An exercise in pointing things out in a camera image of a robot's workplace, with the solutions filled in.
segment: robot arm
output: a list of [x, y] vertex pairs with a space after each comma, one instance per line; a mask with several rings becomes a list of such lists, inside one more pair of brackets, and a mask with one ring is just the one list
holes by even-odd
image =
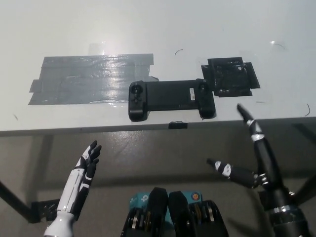
[[46, 229], [45, 237], [73, 237], [73, 224], [78, 220], [99, 162], [101, 146], [94, 141], [83, 152], [71, 171], [61, 195], [55, 221]]

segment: black metal leg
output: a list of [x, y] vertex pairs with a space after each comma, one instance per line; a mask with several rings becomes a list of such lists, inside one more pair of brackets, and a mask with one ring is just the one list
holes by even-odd
[[28, 207], [0, 181], [0, 198], [23, 216], [29, 223], [38, 223], [42, 218], [53, 221], [57, 215], [59, 199], [32, 202]]
[[35, 210], [29, 208], [13, 192], [11, 192], [2, 182], [0, 182], [0, 198], [8, 203], [14, 210], [23, 216], [30, 223], [40, 222], [40, 215]]

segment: wire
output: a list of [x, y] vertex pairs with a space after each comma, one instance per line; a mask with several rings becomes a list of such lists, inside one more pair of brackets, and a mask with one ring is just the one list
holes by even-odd
[[308, 107], [308, 113], [305, 115], [305, 117], [311, 113], [311, 108], [308, 104], [307, 104], [307, 107]]

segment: robotic hand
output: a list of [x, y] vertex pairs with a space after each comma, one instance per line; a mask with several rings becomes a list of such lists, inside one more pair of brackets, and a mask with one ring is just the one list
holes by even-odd
[[61, 195], [57, 217], [46, 229], [44, 237], [73, 237], [73, 224], [78, 220], [99, 162], [101, 146], [94, 141], [83, 152], [71, 171]]
[[296, 194], [290, 192], [283, 183], [277, 159], [258, 122], [242, 105], [238, 104], [237, 110], [249, 128], [257, 157], [257, 172], [222, 161], [208, 159], [207, 163], [235, 183], [250, 189], [258, 186], [263, 188], [259, 192], [260, 202], [269, 216], [276, 237], [311, 237], [309, 225], [299, 204], [315, 193], [313, 183], [316, 176], [308, 180]]

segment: mobile gaming controller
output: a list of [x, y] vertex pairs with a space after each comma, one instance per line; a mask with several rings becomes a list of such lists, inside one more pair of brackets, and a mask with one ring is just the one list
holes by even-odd
[[149, 111], [198, 110], [202, 119], [215, 116], [210, 85], [204, 79], [180, 81], [135, 81], [129, 87], [128, 115], [144, 121]]

